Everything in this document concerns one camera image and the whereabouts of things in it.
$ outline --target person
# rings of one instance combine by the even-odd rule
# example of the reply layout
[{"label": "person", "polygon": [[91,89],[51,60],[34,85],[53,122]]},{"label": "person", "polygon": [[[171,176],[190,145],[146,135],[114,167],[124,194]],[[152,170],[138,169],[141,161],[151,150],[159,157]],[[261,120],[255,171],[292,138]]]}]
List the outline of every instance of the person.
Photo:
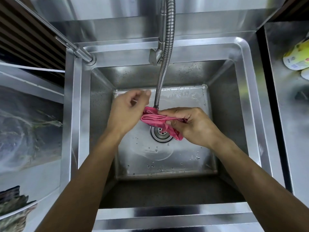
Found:
[{"label": "person", "polygon": [[[118,145],[140,120],[150,95],[130,90],[114,99],[106,130],[36,232],[92,230]],[[265,231],[309,231],[309,209],[227,138],[202,109],[172,108],[159,114],[187,119],[168,124],[191,143],[216,153]]]}]

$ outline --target drain hole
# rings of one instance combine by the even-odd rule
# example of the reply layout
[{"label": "drain hole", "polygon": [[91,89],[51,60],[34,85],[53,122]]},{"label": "drain hole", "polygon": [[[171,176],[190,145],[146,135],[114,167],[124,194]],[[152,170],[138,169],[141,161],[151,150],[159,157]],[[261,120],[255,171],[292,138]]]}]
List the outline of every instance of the drain hole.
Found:
[{"label": "drain hole", "polygon": [[173,138],[168,132],[162,132],[162,129],[158,127],[151,127],[150,134],[154,140],[160,143],[166,143]]}]

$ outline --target wet rag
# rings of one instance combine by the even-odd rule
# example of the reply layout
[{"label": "wet rag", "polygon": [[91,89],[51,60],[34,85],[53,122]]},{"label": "wet rag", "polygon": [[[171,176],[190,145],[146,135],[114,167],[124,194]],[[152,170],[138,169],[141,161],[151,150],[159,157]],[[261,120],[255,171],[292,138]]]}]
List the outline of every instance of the wet rag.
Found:
[{"label": "wet rag", "polygon": [[162,116],[158,114],[158,109],[154,107],[145,107],[143,115],[141,116],[141,121],[150,125],[156,126],[162,129],[162,132],[168,132],[171,136],[173,136],[176,140],[181,141],[183,136],[176,129],[172,128],[165,121],[168,120],[179,120],[181,122],[186,123],[186,119],[178,119],[175,117]]}]

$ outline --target sink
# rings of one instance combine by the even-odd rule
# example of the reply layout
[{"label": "sink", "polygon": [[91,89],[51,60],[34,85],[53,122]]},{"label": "sink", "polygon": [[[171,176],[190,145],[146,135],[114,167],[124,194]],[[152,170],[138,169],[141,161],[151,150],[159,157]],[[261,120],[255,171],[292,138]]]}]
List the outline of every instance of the sink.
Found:
[{"label": "sink", "polygon": [[[149,106],[153,106],[160,69],[148,62],[149,50],[157,46],[156,38],[81,46],[93,53],[97,62],[87,66],[67,52],[61,189],[106,128],[115,97],[133,88],[150,89]],[[176,36],[159,109],[177,106],[203,109],[226,136],[284,185],[254,35]],[[151,133],[150,126],[140,121],[121,141],[95,228],[142,229],[127,220],[148,225],[139,224],[139,220],[152,217],[159,217],[167,226],[179,215],[186,218],[177,221],[179,226],[193,222],[202,226],[210,221],[205,218],[214,215],[217,224],[256,222],[214,153],[186,139],[164,136],[158,141],[154,136],[155,131]]]}]

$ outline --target blurred hand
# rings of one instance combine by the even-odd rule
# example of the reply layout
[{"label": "blurred hand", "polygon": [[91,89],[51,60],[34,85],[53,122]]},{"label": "blurred hand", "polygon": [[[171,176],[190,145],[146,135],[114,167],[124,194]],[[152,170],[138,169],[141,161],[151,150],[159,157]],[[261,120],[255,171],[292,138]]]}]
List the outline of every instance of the blurred hand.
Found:
[{"label": "blurred hand", "polygon": [[140,120],[145,106],[149,104],[150,95],[150,90],[130,90],[116,97],[112,103],[106,129],[117,132],[123,137]]},{"label": "blurred hand", "polygon": [[187,123],[178,120],[166,121],[178,130],[189,142],[214,150],[228,138],[221,133],[201,108],[177,107],[158,112],[160,115],[187,119]]}]

